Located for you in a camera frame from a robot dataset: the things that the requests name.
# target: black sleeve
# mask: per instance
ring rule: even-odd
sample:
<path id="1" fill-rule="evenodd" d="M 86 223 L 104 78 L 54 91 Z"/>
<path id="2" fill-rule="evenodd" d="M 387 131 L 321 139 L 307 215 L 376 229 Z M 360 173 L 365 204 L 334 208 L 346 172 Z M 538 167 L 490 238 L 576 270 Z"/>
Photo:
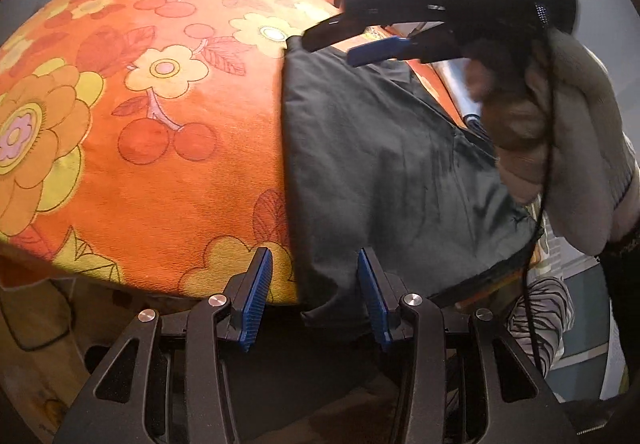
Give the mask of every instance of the black sleeve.
<path id="1" fill-rule="evenodd" d="M 640 223 L 623 240 L 607 244 L 599 260 L 633 382 L 640 371 Z"/>

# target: dark gray cloth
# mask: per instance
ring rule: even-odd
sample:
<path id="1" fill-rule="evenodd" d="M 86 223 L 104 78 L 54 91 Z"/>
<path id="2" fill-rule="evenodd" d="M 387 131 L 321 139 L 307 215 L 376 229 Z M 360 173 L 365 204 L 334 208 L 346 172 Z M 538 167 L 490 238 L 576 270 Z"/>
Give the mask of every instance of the dark gray cloth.
<path id="1" fill-rule="evenodd" d="M 333 47 L 308 53 L 289 38 L 282 129 L 308 326 L 367 326 L 356 285 L 363 246 L 439 305 L 524 264 L 534 222 L 500 182 L 491 147 L 458 128 L 406 63 L 352 68 Z"/>

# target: floral tablecloth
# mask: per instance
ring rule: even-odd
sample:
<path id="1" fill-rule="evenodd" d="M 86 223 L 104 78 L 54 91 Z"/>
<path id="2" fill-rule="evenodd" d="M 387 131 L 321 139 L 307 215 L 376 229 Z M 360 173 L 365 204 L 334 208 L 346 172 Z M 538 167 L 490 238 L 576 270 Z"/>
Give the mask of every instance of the floral tablecloth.
<path id="1" fill-rule="evenodd" d="M 0 49 L 0 285 L 78 273 L 204 297 L 267 246 L 270 301 L 295 302 L 280 59 L 337 12 L 328 1 L 53 0 L 33 15 Z"/>

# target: silver screw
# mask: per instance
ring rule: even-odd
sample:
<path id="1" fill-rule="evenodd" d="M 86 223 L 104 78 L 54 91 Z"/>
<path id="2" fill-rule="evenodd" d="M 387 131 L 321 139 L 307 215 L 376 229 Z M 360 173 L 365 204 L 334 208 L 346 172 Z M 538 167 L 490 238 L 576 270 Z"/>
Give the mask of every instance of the silver screw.
<path id="1" fill-rule="evenodd" d="M 494 318 L 494 313 L 489 309 L 478 309 L 476 310 L 476 318 L 481 321 L 491 321 Z"/>
<path id="2" fill-rule="evenodd" d="M 409 293 L 404 296 L 404 302 L 412 307 L 417 307 L 422 303 L 422 296 L 419 294 Z"/>
<path id="3" fill-rule="evenodd" d="M 209 305 L 212 307 L 220 307 L 226 303 L 226 296 L 224 294 L 214 294 L 209 296 Z"/>
<path id="4" fill-rule="evenodd" d="M 152 321 L 156 318 L 156 311 L 153 309 L 145 309 L 140 314 L 138 314 L 138 319 L 142 321 L 142 323 L 146 323 L 147 321 Z"/>

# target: blue gripper pad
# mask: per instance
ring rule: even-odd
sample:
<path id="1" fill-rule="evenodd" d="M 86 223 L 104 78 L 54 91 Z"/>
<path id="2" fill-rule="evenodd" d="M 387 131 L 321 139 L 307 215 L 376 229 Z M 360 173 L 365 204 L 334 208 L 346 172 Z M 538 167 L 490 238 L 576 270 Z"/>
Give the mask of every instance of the blue gripper pad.
<path id="1" fill-rule="evenodd" d="M 390 36 L 363 46 L 352 47 L 347 51 L 347 63 L 352 67 L 360 67 L 367 65 L 367 63 L 398 58 L 409 44 L 411 44 L 409 38 Z"/>
<path id="2" fill-rule="evenodd" d="M 392 343 L 388 323 L 389 311 L 364 249 L 358 253 L 358 281 L 369 312 L 371 331 L 376 342 L 386 352 Z"/>
<path id="3" fill-rule="evenodd" d="M 262 261 L 255 273 L 254 283 L 252 283 L 246 304 L 244 309 L 242 309 L 242 329 L 238 343 L 245 352 L 249 351 L 249 348 L 255 343 L 258 335 L 258 328 L 260 328 L 264 306 L 267 303 L 272 274 L 273 255 L 270 250 L 265 248 Z"/>

